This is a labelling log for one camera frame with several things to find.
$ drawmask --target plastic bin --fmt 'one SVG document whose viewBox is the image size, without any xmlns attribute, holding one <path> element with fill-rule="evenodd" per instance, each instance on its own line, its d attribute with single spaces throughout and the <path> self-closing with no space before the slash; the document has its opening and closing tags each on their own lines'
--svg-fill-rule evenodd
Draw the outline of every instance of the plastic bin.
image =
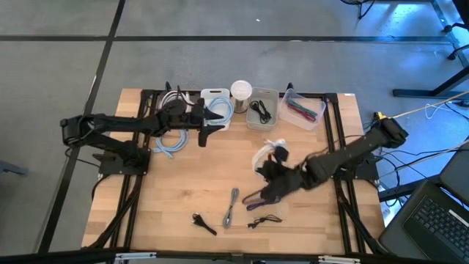
<svg viewBox="0 0 469 264">
<path fill-rule="evenodd" d="M 248 113 L 246 114 L 246 123 L 248 128 L 260 130 L 260 131 L 271 131 L 277 123 L 277 109 L 278 109 L 278 91 L 274 89 L 254 87 L 252 89 L 252 95 L 249 98 L 249 103 L 254 100 L 262 100 L 265 108 L 269 111 L 272 118 L 269 122 L 262 124 L 259 118 L 259 113 L 248 108 Z"/>
<path fill-rule="evenodd" d="M 315 112 L 317 114 L 314 117 L 315 121 L 311 121 L 298 111 L 291 109 L 287 104 L 288 100 L 293 100 L 301 107 Z M 297 94 L 294 89 L 288 89 L 278 106 L 278 117 L 306 130 L 313 130 L 320 123 L 325 107 L 325 103 L 321 100 L 308 99 Z"/>
</svg>

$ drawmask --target wooden table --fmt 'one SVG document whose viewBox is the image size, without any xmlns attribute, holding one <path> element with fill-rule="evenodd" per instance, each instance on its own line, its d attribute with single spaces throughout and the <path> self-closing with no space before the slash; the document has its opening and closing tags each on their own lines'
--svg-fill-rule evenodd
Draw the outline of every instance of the wooden table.
<svg viewBox="0 0 469 264">
<path fill-rule="evenodd" d="M 123 89 L 116 115 L 135 117 L 140 102 L 140 89 Z M 362 134 L 357 101 L 353 94 L 340 94 L 339 106 L 345 135 Z M 330 116 L 337 139 L 332 107 Z M 131 139 L 131 133 L 112 133 L 119 140 Z M 164 136 L 173 144 L 179 134 Z M 263 146 L 264 139 L 284 138 L 290 151 L 289 164 L 296 164 L 306 154 L 328 146 L 325 124 L 305 131 L 279 120 L 271 132 L 253 131 L 246 127 L 245 114 L 235 114 L 227 131 L 210 135 L 206 148 L 198 147 L 197 132 L 190 131 L 189 143 L 174 154 L 153 153 L 148 174 L 143 179 L 131 249 L 184 252 L 245 252 L 279 254 L 343 254 L 344 247 L 333 182 L 329 180 L 310 191 L 299 190 L 276 205 L 246 211 L 241 199 L 265 186 L 265 181 L 252 172 L 251 159 Z M 155 146 L 151 139 L 150 147 Z M 123 176 L 113 175 L 97 188 L 92 203 L 83 246 L 94 242 L 116 213 Z M 377 191 L 369 183 L 355 180 L 361 219 L 377 237 L 384 229 Z M 228 209 L 232 188 L 240 189 L 233 208 L 231 228 L 225 230 L 222 219 Z M 215 237 L 191 223 L 192 214 L 200 213 L 214 228 Z M 265 222 L 250 230 L 247 224 L 255 218 L 275 214 L 283 222 Z M 123 221 L 119 245 L 126 228 Z M 352 248 L 356 251 L 355 234 L 349 220 Z"/>
</svg>

